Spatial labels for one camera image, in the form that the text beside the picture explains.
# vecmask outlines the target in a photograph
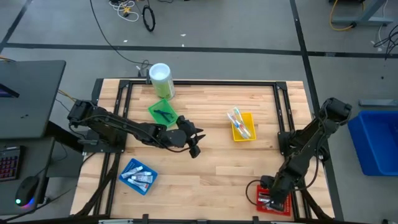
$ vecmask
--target floor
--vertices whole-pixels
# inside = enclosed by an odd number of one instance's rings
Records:
[[[146,31],[141,21],[122,20],[107,0],[93,0],[105,35],[125,57],[167,63],[174,78],[302,80],[311,109],[334,96],[353,105],[353,116],[363,110],[358,106],[359,99],[397,97],[398,56],[385,61],[384,49],[373,48],[378,27],[331,30],[331,4],[327,0],[150,3],[156,16],[153,33]],[[137,4],[142,9],[144,3]],[[297,21],[292,5],[297,7]],[[398,1],[390,0],[385,16],[397,20],[397,10]],[[340,3],[335,11],[337,16],[360,13],[359,4]],[[107,46],[89,0],[2,0],[0,19],[1,55],[20,61],[65,60],[60,89],[75,98],[90,99],[96,78],[137,75],[136,65]],[[382,37],[394,25],[383,29]],[[303,36],[297,35],[299,26]],[[299,40],[304,40],[306,51]],[[58,99],[72,107],[67,98]],[[66,116],[67,111],[56,103],[50,119],[67,128]],[[332,135],[329,145],[333,169],[326,172],[334,172],[336,177],[330,185],[336,185],[338,191],[338,195],[332,193],[337,218],[366,223],[379,223],[383,218],[398,220],[398,179],[363,175],[347,127]],[[71,163],[81,163],[80,155],[69,153]],[[47,195],[56,197],[74,188],[76,182],[76,173],[52,178]],[[72,194],[73,190],[69,197],[18,220],[66,217]]]

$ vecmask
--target computer mouse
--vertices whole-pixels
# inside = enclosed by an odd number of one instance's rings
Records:
[[[15,203],[21,207],[27,205],[35,195],[38,184],[38,177],[26,177],[17,190],[17,193],[15,195]]]

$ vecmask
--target blue box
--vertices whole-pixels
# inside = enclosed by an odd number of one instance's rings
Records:
[[[132,170],[132,169],[134,169],[134,168],[136,168],[136,167],[140,167],[140,166],[143,167],[143,169],[142,169],[140,172],[144,172],[144,171],[152,172],[152,176],[154,177],[152,183],[146,183],[146,184],[149,184],[147,191],[143,191],[143,190],[141,190],[138,186],[136,186],[136,185],[134,185],[134,184],[130,184],[130,183],[127,181],[128,178],[124,179],[124,178],[122,177],[122,174],[127,173],[127,172],[129,172],[130,170]],[[121,172],[121,174],[119,175],[119,180],[120,180],[121,182],[127,184],[127,185],[128,185],[129,187],[131,187],[132,189],[136,190],[138,193],[140,193],[140,194],[142,194],[142,195],[145,195],[146,193],[148,193],[148,191],[149,191],[150,187],[152,186],[152,184],[154,184],[154,182],[155,182],[155,180],[156,180],[156,177],[157,177],[157,173],[156,173],[154,170],[152,170],[151,168],[145,166],[144,164],[142,164],[141,162],[139,162],[139,161],[136,160],[136,159],[131,159],[130,162],[129,162],[129,164],[127,164],[126,168],[124,168],[123,172]]]
[[[348,128],[365,175],[398,176],[398,111],[362,111]]]

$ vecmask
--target table leg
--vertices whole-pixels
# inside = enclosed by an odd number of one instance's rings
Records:
[[[73,150],[82,153],[83,145],[78,143],[79,138],[73,135],[72,133],[64,130],[60,126],[54,124],[49,121],[47,124],[47,129],[45,130],[46,136],[53,136],[55,140],[61,144],[64,144]]]

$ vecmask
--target yellow container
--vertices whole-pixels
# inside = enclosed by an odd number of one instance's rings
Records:
[[[253,115],[251,113],[241,113],[243,123],[246,126],[246,128],[250,131],[251,133],[251,138],[249,139],[244,139],[238,130],[236,130],[234,124],[231,122],[231,127],[232,127],[232,135],[234,136],[234,141],[253,141],[256,140],[256,130],[254,129],[254,121],[253,121]]]

